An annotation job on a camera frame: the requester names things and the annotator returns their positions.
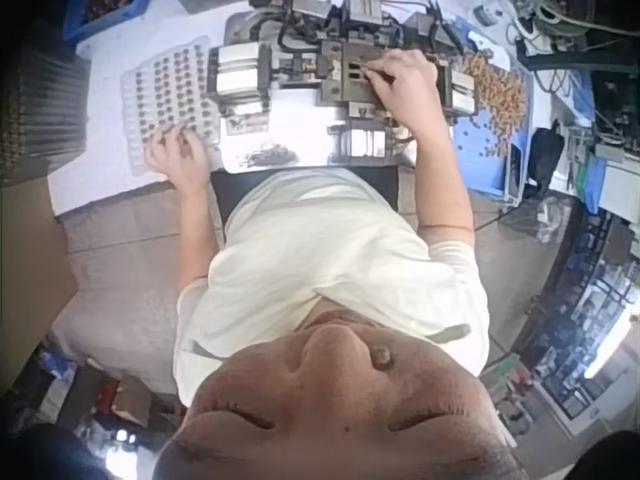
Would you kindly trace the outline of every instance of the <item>white t-shirt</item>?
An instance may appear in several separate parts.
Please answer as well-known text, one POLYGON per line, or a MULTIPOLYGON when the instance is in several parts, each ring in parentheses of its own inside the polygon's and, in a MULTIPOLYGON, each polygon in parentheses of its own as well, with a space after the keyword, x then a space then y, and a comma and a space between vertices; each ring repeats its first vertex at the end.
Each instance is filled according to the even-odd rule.
POLYGON ((178 300, 174 375, 189 406, 225 358, 286 335, 323 298, 439 345, 474 375, 489 312, 473 249, 427 247, 371 186, 343 169, 281 172, 231 214, 207 279, 178 300))

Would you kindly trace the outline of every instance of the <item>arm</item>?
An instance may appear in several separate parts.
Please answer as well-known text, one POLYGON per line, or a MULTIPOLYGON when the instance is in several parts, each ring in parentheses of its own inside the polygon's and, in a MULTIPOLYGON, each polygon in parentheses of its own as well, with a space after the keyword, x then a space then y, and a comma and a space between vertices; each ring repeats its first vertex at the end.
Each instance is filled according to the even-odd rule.
POLYGON ((211 260, 218 253, 209 214, 207 189, 209 161, 202 141, 191 130, 176 125, 157 130, 145 147, 149 166, 167 176, 180 201, 180 260, 178 288, 206 278, 211 260))
POLYGON ((435 65, 418 50, 390 50, 370 62, 365 74, 418 143, 418 235, 429 245, 458 240, 473 247, 473 212, 442 113, 435 65))

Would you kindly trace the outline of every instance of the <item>machine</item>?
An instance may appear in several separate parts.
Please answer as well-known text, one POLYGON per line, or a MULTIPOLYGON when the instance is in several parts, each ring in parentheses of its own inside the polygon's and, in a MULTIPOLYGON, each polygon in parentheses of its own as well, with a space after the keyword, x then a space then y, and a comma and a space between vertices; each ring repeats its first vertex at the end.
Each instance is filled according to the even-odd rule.
POLYGON ((209 56, 207 92, 227 136, 269 130, 274 92, 313 89, 316 107, 335 107, 330 164, 388 165, 411 138, 385 111, 362 74, 385 49, 419 49, 439 69, 438 89, 451 122, 477 113, 472 77, 454 65, 467 46, 437 4, 404 24, 380 0, 251 0, 254 12, 227 25, 229 45, 209 56))

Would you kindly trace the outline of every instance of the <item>eye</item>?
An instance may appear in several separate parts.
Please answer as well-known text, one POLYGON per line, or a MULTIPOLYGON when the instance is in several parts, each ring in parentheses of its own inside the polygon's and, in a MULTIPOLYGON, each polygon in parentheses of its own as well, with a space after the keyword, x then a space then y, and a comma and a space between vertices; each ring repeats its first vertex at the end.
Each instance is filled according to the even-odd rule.
POLYGON ((239 416, 244 421, 251 423, 252 425, 258 427, 261 430, 271 430, 275 427, 275 423, 273 423, 272 421, 266 420, 258 415, 248 412, 240 408, 235 403, 226 403, 224 405, 221 405, 218 408, 214 408, 213 410, 233 413, 234 415, 239 416))
POLYGON ((409 417, 401 418, 398 421, 393 421, 388 425, 388 429, 390 432, 400 432, 402 430, 408 430, 409 428, 415 427, 424 422, 428 422, 429 420, 433 420, 439 417, 447 417, 452 415, 465 416, 463 410, 459 408, 449 408, 445 410, 438 411, 427 411, 423 413, 417 413, 415 415, 411 415, 409 417))

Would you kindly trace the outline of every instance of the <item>tile floor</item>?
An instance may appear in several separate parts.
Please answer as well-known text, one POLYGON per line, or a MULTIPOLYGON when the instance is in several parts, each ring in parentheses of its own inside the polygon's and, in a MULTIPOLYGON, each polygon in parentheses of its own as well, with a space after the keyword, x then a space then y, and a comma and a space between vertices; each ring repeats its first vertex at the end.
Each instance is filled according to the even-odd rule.
MULTIPOLYGON (((400 213, 417 225, 414 176, 400 172, 400 213)), ((497 206, 472 193, 476 225, 498 214, 497 206)), ((216 211, 212 195, 212 211, 216 211)), ((60 217, 79 292, 52 327, 71 355, 93 357, 108 371, 130 373, 153 390, 174 393, 171 373, 177 321, 174 286, 178 212, 175 192, 155 185, 107 199, 60 217)), ((222 229, 216 219, 216 236, 222 229)), ((529 299, 544 284, 557 245, 542 245, 498 223, 478 232, 477 257, 491 312, 490 361, 516 339, 529 299)))

